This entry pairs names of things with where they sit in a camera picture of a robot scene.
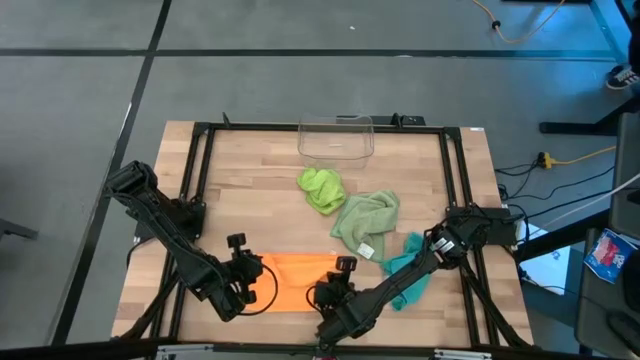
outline black table leg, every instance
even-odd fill
[[[539,124],[540,132],[543,134],[616,136],[620,115],[625,112],[636,112],[638,103],[640,103],[640,97],[634,96],[594,124],[541,122]]]
[[[14,224],[10,221],[0,219],[0,237],[2,237],[2,235],[18,235],[27,239],[35,239],[38,232],[24,226]]]
[[[604,229],[609,225],[609,209],[593,214],[561,229],[549,232],[518,247],[514,257],[526,261],[584,240],[587,229]]]
[[[640,190],[636,190],[627,196],[627,200],[640,205]]]
[[[580,348],[578,349],[578,353],[580,355],[587,355],[587,356],[593,356],[593,350],[591,350],[590,348],[580,344]]]

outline orange towel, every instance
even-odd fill
[[[273,270],[278,279],[278,297],[267,312],[314,311],[307,303],[307,290],[317,281],[327,280],[328,271],[336,271],[338,255],[311,254],[259,254],[262,263]],[[264,271],[255,284],[249,286],[256,292],[257,301],[247,304],[247,312],[263,309],[273,298],[275,285],[270,272]],[[309,292],[313,301],[314,291]]]

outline wire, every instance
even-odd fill
[[[524,276],[523,276],[523,278],[524,278],[524,280],[526,280],[526,281],[528,281],[528,282],[532,283],[533,285],[538,286],[538,287],[541,287],[541,288],[544,288],[544,289],[561,289],[561,290],[563,290],[563,291],[568,292],[569,294],[573,294],[573,295],[575,295],[575,296],[577,296],[577,297],[579,297],[579,298],[581,298],[581,299],[585,299],[585,300],[587,300],[588,302],[590,302],[590,303],[592,303],[593,305],[595,305],[595,306],[599,307],[600,309],[602,309],[605,313],[609,311],[609,309],[607,309],[607,307],[606,307],[606,306],[604,306],[604,305],[600,304],[599,302],[597,302],[597,301],[595,301],[595,300],[591,299],[590,297],[588,297],[588,296],[584,296],[584,295],[580,295],[580,294],[578,294],[577,292],[575,292],[575,291],[571,291],[571,290],[568,290],[568,289],[566,289],[566,288],[563,288],[562,286],[540,285],[540,284],[538,284],[537,282],[535,282],[535,281],[534,281],[534,280],[533,280],[533,279],[532,279],[532,278],[531,278],[531,277],[526,273],[526,271],[524,272]]]
[[[555,15],[558,10],[560,10],[560,8],[562,7],[562,5],[564,5],[566,0],[562,0],[560,1],[560,3],[558,4],[558,6],[556,6],[555,9],[553,9],[553,11],[551,12],[551,14],[549,14],[549,16],[547,16],[546,19],[544,19],[544,21],[538,25],[538,27],[536,27],[535,29],[533,29],[530,33],[526,34],[523,37],[517,38],[517,39],[507,39],[504,37],[504,35],[502,34],[502,31],[500,31],[500,21],[496,20],[496,17],[493,16],[493,13],[491,13],[491,10],[489,10],[488,7],[484,6],[480,1],[478,0],[473,0],[473,3],[478,5],[479,7],[482,8],[482,10],[484,10],[484,12],[487,13],[487,15],[489,15],[489,17],[491,18],[492,24],[491,27],[498,33],[498,35],[500,35],[500,38],[502,39],[502,41],[506,42],[507,44],[517,44],[517,43],[521,43],[521,42],[525,42],[527,40],[529,40],[530,37],[532,37],[535,33],[537,33],[540,29],[542,29],[542,27],[549,21],[551,20],[551,18],[553,17],[553,15]]]
[[[606,153],[607,151],[612,151],[612,150],[615,150],[615,149],[616,149],[615,146],[610,146],[608,148],[600,149],[598,151],[592,152],[591,154],[588,154],[588,155],[585,155],[585,156],[582,156],[582,157],[579,157],[577,159],[570,160],[570,161],[558,161],[556,159],[551,159],[551,164],[553,164],[553,165],[571,165],[571,164],[577,163],[578,161],[586,160],[588,158],[591,158],[591,157],[594,157],[596,155],[600,155],[602,153]]]
[[[256,315],[260,315],[263,312],[269,310],[269,308],[271,307],[271,305],[273,305],[273,303],[276,301],[276,298],[278,297],[278,279],[276,278],[276,274],[273,272],[273,270],[271,270],[271,268],[269,268],[267,265],[263,264],[262,262],[260,262],[260,265],[262,265],[263,268],[265,268],[269,273],[271,273],[271,276],[273,277],[273,283],[274,283],[274,291],[273,291],[273,298],[271,298],[271,301],[269,301],[269,303],[267,304],[267,306],[265,306],[264,308],[255,311],[255,312],[250,312],[250,313],[239,313],[238,315],[240,316],[256,316]]]
[[[510,172],[506,172],[503,169],[495,169],[495,172],[497,172],[498,174],[503,174],[503,175],[507,175],[507,176],[520,176],[520,175],[524,175],[524,174],[529,174],[531,173],[531,171],[533,171],[533,169],[536,168],[536,166],[538,166],[538,160],[534,160],[531,164],[529,164],[529,168],[525,171],[519,172],[519,173],[510,173]]]
[[[539,196],[535,196],[535,195],[517,195],[517,196],[514,195],[514,196],[511,196],[511,197],[508,197],[508,200],[519,199],[519,198],[533,198],[533,199],[538,199],[538,200],[549,200],[557,190],[564,189],[564,188],[567,188],[567,187],[570,187],[570,186],[579,185],[579,184],[585,183],[587,181],[591,181],[593,179],[599,178],[600,176],[604,176],[604,175],[608,174],[614,168],[615,168],[615,166],[612,166],[609,169],[607,169],[605,172],[602,172],[602,173],[600,173],[598,175],[594,175],[594,176],[591,176],[591,177],[586,178],[584,180],[580,180],[580,181],[577,181],[577,182],[574,182],[574,183],[571,183],[571,184],[565,184],[565,185],[560,185],[558,187],[555,187],[553,190],[551,190],[551,193],[549,195],[545,196],[545,197],[539,197]]]
[[[625,187],[629,186],[631,183],[633,183],[634,181],[636,181],[638,179],[640,179],[640,173],[637,173],[634,177],[632,177],[631,179],[627,180],[625,183],[623,183],[622,185],[618,186],[617,188],[611,190],[610,192],[605,192],[605,194],[600,196],[599,198],[597,198],[597,199],[595,199],[595,200],[593,200],[593,201],[591,201],[591,202],[589,202],[589,203],[587,203],[585,205],[582,205],[582,206],[580,206],[578,208],[575,208],[575,209],[573,209],[573,210],[571,210],[571,211],[569,211],[569,212],[567,212],[565,214],[562,214],[559,217],[549,221],[548,223],[542,225],[538,230],[534,231],[533,234],[531,234],[531,235],[536,234],[538,231],[542,230],[543,228],[548,227],[549,225],[557,222],[560,219],[563,219],[563,218],[565,218],[565,217],[567,217],[567,216],[569,216],[569,215],[571,215],[571,214],[573,214],[575,212],[578,212],[580,210],[586,209],[589,206],[599,202],[600,200],[604,200],[606,198],[611,197],[612,195],[614,195],[615,193],[617,193],[620,190],[624,189]]]
[[[571,200],[571,201],[568,201],[566,203],[562,203],[562,204],[550,207],[547,210],[543,210],[543,211],[537,212],[537,213],[535,213],[533,215],[530,215],[529,218],[540,216],[540,215],[546,214],[546,213],[548,213],[550,211],[553,211],[555,209],[559,209],[559,208],[565,207],[567,205],[575,204],[575,203],[580,202],[580,201],[588,200],[588,199],[594,198],[596,196],[600,196],[600,195],[606,194],[608,192],[609,192],[609,190],[605,190],[605,191],[601,191],[601,192],[598,192],[598,193],[595,193],[595,194],[591,194],[591,195],[587,195],[587,196],[581,197],[579,199]]]
[[[133,254],[133,251],[137,249],[140,245],[146,244],[146,243],[147,243],[146,241],[142,241],[142,240],[138,241],[135,245],[131,247],[131,249],[129,249],[129,252],[127,252],[127,269],[129,268],[129,263],[131,262],[131,255]]]
[[[524,187],[527,185],[527,182],[529,181],[529,178],[531,177],[531,171],[533,171],[533,169],[535,168],[535,165],[531,165],[531,169],[529,170],[529,172],[527,173],[527,177],[524,179],[524,181],[522,182],[522,185],[520,185],[520,187],[518,188],[518,190],[515,192],[515,194],[513,194],[513,196],[518,196],[518,194],[520,194],[520,192],[522,191],[522,189],[524,189]]]
[[[499,168],[499,169],[493,169],[493,171],[504,171],[504,170],[513,170],[513,169],[517,169],[517,168],[521,168],[521,167],[525,167],[525,166],[531,166],[531,164],[520,164],[520,165],[516,165],[516,166],[509,166],[506,168]]]
[[[310,288],[307,289],[307,293],[304,295],[305,299],[307,299],[307,304],[309,304],[309,306],[311,306],[315,311],[319,312],[320,314],[322,314],[322,310],[320,310],[317,306],[313,305],[313,302],[311,300],[309,300],[309,293],[311,292],[311,289],[315,289],[316,286],[313,285]]]

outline wooden tabletop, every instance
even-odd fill
[[[167,122],[155,172],[161,191],[177,197],[193,122]],[[462,138],[474,201],[499,207],[493,164],[484,130],[463,128]],[[202,157],[201,144],[196,164]],[[462,202],[455,149],[452,156],[456,194]],[[341,240],[329,236],[337,212],[322,216],[305,201],[296,184],[303,170],[296,132],[230,131],[215,133],[205,192],[207,214],[197,244],[221,261],[230,259],[227,235],[244,232],[254,253],[337,253],[349,255]],[[400,199],[395,231],[387,234],[385,257],[402,253],[407,234],[441,221],[448,205],[438,137],[426,134],[375,134],[375,153],[364,169],[339,170],[350,194],[391,189]],[[195,189],[197,176],[192,179]],[[165,250],[158,241],[138,248],[124,283],[113,335],[128,330],[158,291]],[[491,295],[518,334],[532,343],[527,312],[513,259],[499,246],[485,246]],[[357,289],[383,279],[378,264],[362,258],[352,275]],[[487,342],[480,302],[476,315],[482,342]],[[168,301],[162,333],[168,332],[173,299]],[[321,317],[308,313],[264,313],[223,323],[208,301],[187,293],[179,339],[202,342],[313,344]],[[419,303],[396,312],[387,305],[373,330],[343,345],[468,347],[469,336],[457,270],[438,270]]]

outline black cable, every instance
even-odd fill
[[[599,307],[600,309],[602,309],[605,313],[609,311],[609,309],[607,309],[607,307],[606,307],[606,306],[604,306],[604,305],[600,304],[599,302],[597,302],[597,301],[595,301],[595,300],[591,299],[590,297],[588,297],[588,296],[584,296],[584,295],[580,295],[580,294],[578,294],[577,292],[575,292],[575,291],[571,291],[571,290],[568,290],[568,289],[566,289],[566,288],[563,288],[562,286],[553,286],[553,285],[545,285],[545,286],[543,286],[543,285],[540,285],[540,284],[538,284],[537,282],[535,282],[535,281],[531,278],[531,276],[529,276],[529,275],[527,274],[527,272],[526,272],[526,271],[524,271],[523,279],[524,279],[524,280],[526,280],[526,281],[528,281],[528,282],[530,282],[530,283],[532,283],[532,284],[533,284],[533,285],[535,285],[535,286],[538,286],[538,287],[541,287],[541,288],[544,288],[544,289],[561,289],[561,290],[563,290],[563,291],[568,292],[569,294],[573,294],[573,295],[575,295],[575,296],[577,296],[577,297],[579,297],[579,298],[581,298],[581,299],[585,299],[585,300],[587,300],[588,302],[590,302],[590,303],[592,303],[593,305],[595,305],[595,306]]]
[[[513,169],[517,169],[517,168],[521,168],[521,167],[525,167],[525,166],[531,166],[531,164],[520,164],[520,165],[516,165],[516,166],[509,166],[509,167],[506,167],[506,168],[498,168],[498,169],[493,169],[493,171],[513,170]]]
[[[129,263],[131,262],[131,254],[133,254],[133,252],[135,251],[135,249],[137,249],[140,245],[145,244],[146,241],[138,241],[137,244],[133,245],[131,247],[131,249],[129,249],[129,252],[127,252],[127,269],[129,268]]]
[[[588,177],[588,178],[586,178],[584,180],[580,180],[580,181],[577,181],[577,182],[574,182],[574,183],[560,185],[560,186],[554,188],[553,190],[551,190],[551,193],[548,196],[545,196],[545,197],[539,197],[539,196],[535,196],[535,195],[517,195],[517,196],[514,195],[514,196],[509,197],[509,199],[519,199],[519,198],[525,198],[526,197],[526,198],[533,198],[533,199],[538,199],[538,200],[549,200],[557,190],[564,189],[564,188],[567,188],[567,187],[570,187],[570,186],[579,185],[579,184],[585,183],[587,181],[599,178],[600,176],[604,176],[604,175],[608,174],[614,168],[615,168],[615,166],[612,166],[609,169],[607,169],[605,172],[602,172],[602,173],[600,173],[598,175],[594,175],[594,176]]]
[[[263,268],[265,268],[269,273],[271,273],[271,276],[273,277],[273,283],[274,283],[273,298],[271,298],[271,301],[269,301],[267,306],[265,306],[264,308],[262,308],[262,309],[260,309],[258,311],[255,311],[255,312],[251,312],[251,313],[239,313],[238,314],[239,316],[256,316],[256,315],[260,315],[263,312],[269,310],[271,305],[273,305],[273,303],[276,301],[276,298],[278,297],[278,279],[276,278],[276,274],[267,265],[265,265],[263,263],[260,263],[260,265],[262,265]]]
[[[521,175],[525,175],[525,174],[529,174],[533,171],[533,169],[535,169],[538,164],[540,163],[539,159],[535,159],[533,160],[533,162],[531,162],[528,166],[529,168],[527,170],[521,171],[521,172],[517,172],[517,173],[511,173],[511,172],[507,172],[505,170],[507,170],[508,168],[504,168],[504,169],[493,169],[495,172],[497,172],[498,174],[503,174],[503,175],[507,175],[507,176],[521,176]]]
[[[533,171],[533,169],[535,168],[535,165],[532,165],[531,169],[529,170],[529,172],[527,172],[527,177],[524,179],[524,182],[522,182],[522,185],[520,185],[520,187],[518,188],[518,190],[515,192],[515,194],[513,194],[513,196],[511,196],[511,198],[513,199],[515,196],[518,196],[518,194],[520,194],[520,192],[522,191],[522,189],[524,189],[525,185],[527,185],[527,182],[529,182],[529,178],[531,177],[531,172]]]
[[[550,211],[552,211],[552,210],[555,210],[555,209],[561,208],[561,207],[563,207],[563,206],[567,206],[567,205],[575,204],[575,203],[577,203],[577,202],[580,202],[580,201],[583,201],[583,200],[587,200],[587,199],[591,199],[591,198],[594,198],[594,197],[596,197],[596,196],[604,195],[604,194],[607,194],[607,193],[610,193],[610,192],[611,192],[611,190],[601,191],[601,192],[599,192],[599,193],[595,193],[595,194],[587,195],[587,196],[585,196],[585,197],[581,197],[581,198],[576,199],[576,200],[572,200],[572,201],[569,201],[569,202],[566,202],[566,203],[563,203],[563,204],[560,204],[560,205],[556,205],[556,206],[553,206],[553,207],[548,208],[547,210],[540,211],[540,212],[535,213],[535,214],[533,214],[533,215],[529,215],[529,219],[531,219],[531,218],[533,218],[533,217],[536,217],[536,216],[540,216],[540,215],[542,215],[542,214],[546,214],[546,213],[548,213],[548,212],[550,212]]]
[[[313,304],[313,302],[311,300],[309,300],[309,293],[311,292],[311,289],[315,289],[316,286],[313,285],[310,288],[307,289],[307,293],[304,295],[305,299],[307,299],[307,304],[309,304],[309,306],[311,306],[315,311],[319,312],[320,314],[322,314],[322,310],[320,310],[317,306],[315,306]]]
[[[515,174],[514,173],[509,173],[509,172],[506,172],[506,171],[502,171],[502,170],[496,170],[496,172],[498,174],[507,175],[507,176],[514,176],[515,177],[515,176],[521,176],[521,175],[524,175],[524,174],[528,174],[531,171],[533,171],[533,169],[535,169],[535,168],[536,168],[536,165],[534,164],[531,167],[529,167],[529,169],[527,169],[525,171],[522,171],[522,172],[519,172],[519,173],[515,173]]]

